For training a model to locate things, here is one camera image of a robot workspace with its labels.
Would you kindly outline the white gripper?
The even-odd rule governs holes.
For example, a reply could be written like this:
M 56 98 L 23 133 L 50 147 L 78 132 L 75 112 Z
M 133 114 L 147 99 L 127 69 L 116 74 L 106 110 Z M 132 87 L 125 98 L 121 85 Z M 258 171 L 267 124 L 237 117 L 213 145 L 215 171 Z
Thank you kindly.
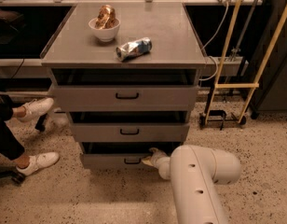
M 149 148 L 149 152 L 153 153 L 151 160 L 142 159 L 142 163 L 147 166 L 156 167 L 158 170 L 168 170 L 170 166 L 170 157 L 162 150 L 156 147 Z

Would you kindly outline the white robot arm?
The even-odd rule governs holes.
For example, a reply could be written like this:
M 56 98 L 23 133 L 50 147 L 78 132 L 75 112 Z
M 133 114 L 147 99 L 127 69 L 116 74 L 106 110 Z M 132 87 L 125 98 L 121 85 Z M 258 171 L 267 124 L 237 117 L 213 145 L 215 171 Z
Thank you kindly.
M 193 145 L 177 147 L 170 156 L 156 147 L 150 152 L 142 163 L 170 180 L 178 224 L 228 224 L 214 185 L 239 180 L 241 165 L 234 154 Z

